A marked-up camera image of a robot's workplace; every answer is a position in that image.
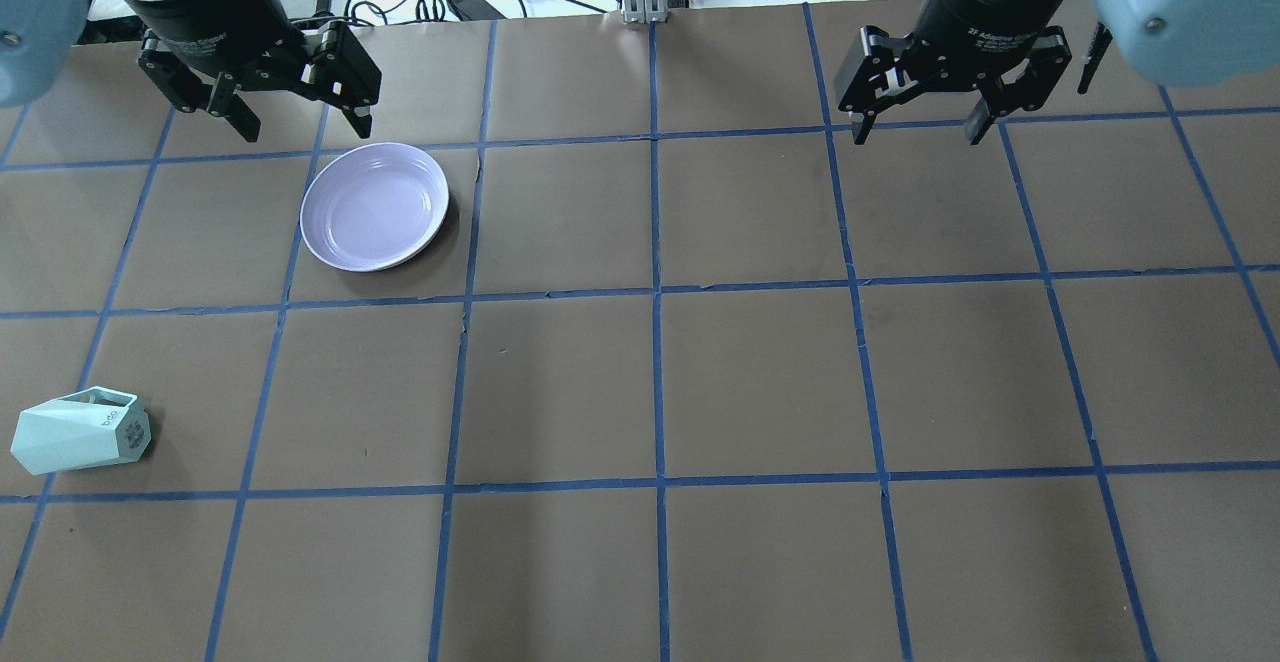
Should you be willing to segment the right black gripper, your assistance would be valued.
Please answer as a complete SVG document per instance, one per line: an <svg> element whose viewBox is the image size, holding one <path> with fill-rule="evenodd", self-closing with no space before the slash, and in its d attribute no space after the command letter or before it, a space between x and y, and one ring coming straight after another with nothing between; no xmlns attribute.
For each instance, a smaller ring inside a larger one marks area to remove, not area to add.
<svg viewBox="0 0 1280 662"><path fill-rule="evenodd" d="M975 83L980 101L964 123L980 143L1011 111L1036 111L1073 59L1051 20L1064 0L924 0L911 35L863 27L836 73L837 108L852 119L852 143L867 143L883 111L928 83ZM1024 65L1011 83L1002 77Z"/></svg>

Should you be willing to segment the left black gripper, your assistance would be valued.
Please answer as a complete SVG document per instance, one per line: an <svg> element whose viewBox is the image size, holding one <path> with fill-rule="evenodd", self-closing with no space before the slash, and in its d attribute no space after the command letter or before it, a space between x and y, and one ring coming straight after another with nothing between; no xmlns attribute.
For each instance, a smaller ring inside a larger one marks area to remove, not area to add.
<svg viewBox="0 0 1280 662"><path fill-rule="evenodd" d="M296 88L371 138L381 70L344 20L303 35L280 0L124 3L146 27L138 67L177 111L204 110L257 142L261 120L239 97L241 79L248 91Z"/></svg>

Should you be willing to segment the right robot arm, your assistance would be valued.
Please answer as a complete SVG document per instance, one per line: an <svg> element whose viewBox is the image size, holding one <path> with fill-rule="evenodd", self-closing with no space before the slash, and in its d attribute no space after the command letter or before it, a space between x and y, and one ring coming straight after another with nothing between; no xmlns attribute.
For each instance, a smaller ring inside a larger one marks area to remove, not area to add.
<svg viewBox="0 0 1280 662"><path fill-rule="evenodd" d="M876 120L923 93L977 93L964 131L978 143L1011 111L1048 101L1073 59L1053 15L1064 0L923 0L893 37L863 27L837 73L838 109L864 143ZM1078 92L1117 50L1155 85L1217 85L1277 61L1279 0L1089 0L1097 15Z"/></svg>

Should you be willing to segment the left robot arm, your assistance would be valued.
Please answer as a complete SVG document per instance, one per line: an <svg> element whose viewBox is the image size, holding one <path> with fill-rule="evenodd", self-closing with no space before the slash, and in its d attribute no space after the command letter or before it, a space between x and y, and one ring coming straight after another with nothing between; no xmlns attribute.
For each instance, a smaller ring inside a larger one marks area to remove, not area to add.
<svg viewBox="0 0 1280 662"><path fill-rule="evenodd" d="M3 106L47 93L83 33L92 0L1 0ZM137 64L175 111L227 120L247 142L261 120L246 92L325 102L361 140L372 134L381 70L355 20L292 18L282 0L122 0L141 20Z"/></svg>

